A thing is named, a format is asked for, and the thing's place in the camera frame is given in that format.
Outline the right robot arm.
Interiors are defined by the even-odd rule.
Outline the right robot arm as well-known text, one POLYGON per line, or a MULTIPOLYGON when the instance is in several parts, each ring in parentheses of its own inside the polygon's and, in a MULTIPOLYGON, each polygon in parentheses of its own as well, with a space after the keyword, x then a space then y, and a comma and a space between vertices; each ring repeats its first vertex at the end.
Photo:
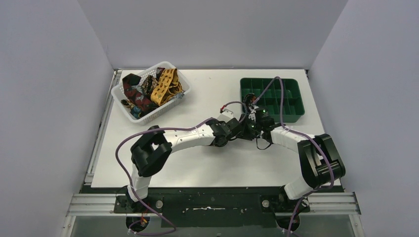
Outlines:
POLYGON ((298 155, 301 173, 282 187, 289 200, 296 200, 322 185, 330 186, 346 174, 340 154, 328 134, 312 135, 276 123, 262 107, 250 106, 241 117, 243 137, 265 140, 270 146, 287 148, 298 155))

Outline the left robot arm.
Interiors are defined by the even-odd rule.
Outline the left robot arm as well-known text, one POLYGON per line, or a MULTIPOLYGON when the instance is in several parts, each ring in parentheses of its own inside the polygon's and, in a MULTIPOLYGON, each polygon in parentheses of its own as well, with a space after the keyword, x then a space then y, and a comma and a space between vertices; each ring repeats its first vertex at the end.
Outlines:
POLYGON ((145 208, 151 177, 162 170, 171 154, 196 146, 223 147, 242 130, 236 118, 227 122, 210 118, 188 129, 150 127, 130 148, 133 172, 128 208, 134 212, 145 208))

